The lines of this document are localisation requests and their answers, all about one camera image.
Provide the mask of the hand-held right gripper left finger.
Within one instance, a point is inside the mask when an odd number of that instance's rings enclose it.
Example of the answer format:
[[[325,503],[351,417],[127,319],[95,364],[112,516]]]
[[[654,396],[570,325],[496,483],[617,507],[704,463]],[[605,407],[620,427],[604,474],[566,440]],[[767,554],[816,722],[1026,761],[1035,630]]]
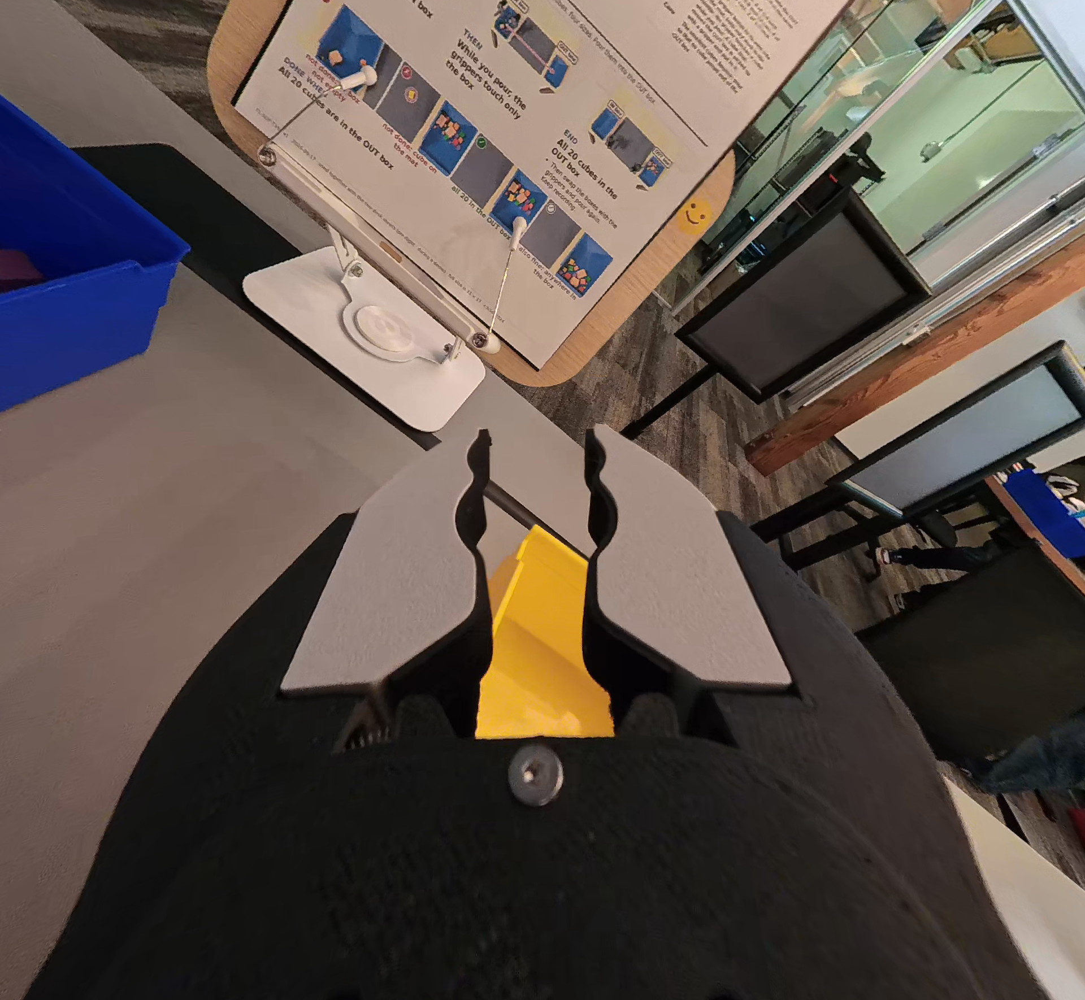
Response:
[[[404,698],[441,705],[475,736],[493,615],[481,537],[492,434],[442,443],[357,511],[280,690],[354,694],[392,717]]]

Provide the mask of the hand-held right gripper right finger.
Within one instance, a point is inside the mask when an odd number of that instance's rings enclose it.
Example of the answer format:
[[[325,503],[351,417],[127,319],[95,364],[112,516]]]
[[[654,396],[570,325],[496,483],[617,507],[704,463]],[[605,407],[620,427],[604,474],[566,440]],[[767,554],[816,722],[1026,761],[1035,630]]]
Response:
[[[586,435],[585,480],[580,648],[614,726],[643,696],[686,728],[718,692],[786,694],[792,676],[709,498],[607,425]]]

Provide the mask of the yellow plastic box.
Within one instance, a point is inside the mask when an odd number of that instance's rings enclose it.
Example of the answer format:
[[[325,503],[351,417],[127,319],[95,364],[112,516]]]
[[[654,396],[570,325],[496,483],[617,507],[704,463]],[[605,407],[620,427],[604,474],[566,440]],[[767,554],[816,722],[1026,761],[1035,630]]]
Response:
[[[587,578],[587,559],[538,525],[495,570],[478,740],[614,735],[610,697],[584,661]]]

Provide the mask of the blue plastic box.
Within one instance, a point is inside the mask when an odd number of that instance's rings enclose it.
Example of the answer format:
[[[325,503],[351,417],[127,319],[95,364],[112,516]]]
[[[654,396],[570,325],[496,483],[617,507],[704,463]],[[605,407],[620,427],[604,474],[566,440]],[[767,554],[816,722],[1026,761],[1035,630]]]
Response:
[[[2,264],[38,281],[1,297],[1,409],[146,352],[190,246],[1,100]]]

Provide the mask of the black office chair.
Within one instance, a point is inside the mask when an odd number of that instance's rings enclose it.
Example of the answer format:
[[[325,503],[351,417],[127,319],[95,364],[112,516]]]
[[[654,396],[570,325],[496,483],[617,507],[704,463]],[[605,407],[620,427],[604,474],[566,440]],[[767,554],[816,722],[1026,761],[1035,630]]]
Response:
[[[941,588],[857,634],[937,758],[990,758],[1083,710],[1083,591],[1039,546]]]

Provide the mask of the black framed floor sign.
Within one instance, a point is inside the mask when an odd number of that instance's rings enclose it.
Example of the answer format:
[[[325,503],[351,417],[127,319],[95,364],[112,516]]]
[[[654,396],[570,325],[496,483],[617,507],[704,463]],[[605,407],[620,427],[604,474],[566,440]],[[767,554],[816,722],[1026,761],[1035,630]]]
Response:
[[[752,533],[801,570],[875,546],[1083,425],[1083,367],[1065,342],[1055,342],[848,465],[819,492],[760,520]]]
[[[764,403],[930,296],[847,188],[678,329],[703,367],[620,433],[637,438],[715,376]]]

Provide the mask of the long wooden table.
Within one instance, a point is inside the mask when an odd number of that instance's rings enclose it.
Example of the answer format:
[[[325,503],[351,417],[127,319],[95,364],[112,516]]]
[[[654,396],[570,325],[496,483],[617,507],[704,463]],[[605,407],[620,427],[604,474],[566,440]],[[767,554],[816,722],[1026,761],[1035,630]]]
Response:
[[[1084,593],[1084,572],[1076,562],[1063,555],[1051,543],[1051,541],[1036,527],[1032,520],[1027,517],[1024,510],[1018,505],[1010,493],[1006,492],[1003,482],[997,476],[984,478],[985,486],[993,493],[998,505],[1007,513],[1014,527],[1024,535],[1027,540],[1039,547],[1041,553],[1048,559],[1054,567],[1059,570],[1065,580],[1075,586],[1080,593]]]

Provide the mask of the wooden beam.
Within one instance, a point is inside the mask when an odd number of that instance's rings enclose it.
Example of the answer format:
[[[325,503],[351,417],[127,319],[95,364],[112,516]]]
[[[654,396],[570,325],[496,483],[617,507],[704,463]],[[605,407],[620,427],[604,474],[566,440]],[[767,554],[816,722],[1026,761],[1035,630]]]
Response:
[[[786,416],[744,446],[769,476],[865,416],[956,366],[1084,287],[1084,238],[1055,251],[1001,289]]]

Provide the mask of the small blue storage bin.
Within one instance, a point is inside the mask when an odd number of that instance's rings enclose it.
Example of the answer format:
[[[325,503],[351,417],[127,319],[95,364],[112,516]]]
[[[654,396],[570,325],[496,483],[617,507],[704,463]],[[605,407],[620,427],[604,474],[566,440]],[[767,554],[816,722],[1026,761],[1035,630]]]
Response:
[[[1084,559],[1082,507],[1067,507],[1033,469],[1010,473],[1003,484],[1014,504],[1041,535],[1067,559]]]

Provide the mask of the printed instruction sheet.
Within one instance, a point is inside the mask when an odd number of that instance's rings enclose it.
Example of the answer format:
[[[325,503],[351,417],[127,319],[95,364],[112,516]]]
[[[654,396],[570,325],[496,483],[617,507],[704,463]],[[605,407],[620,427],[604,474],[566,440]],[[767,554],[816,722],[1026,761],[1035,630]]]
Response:
[[[233,105],[375,70],[279,141],[540,369],[848,1],[288,0]]]

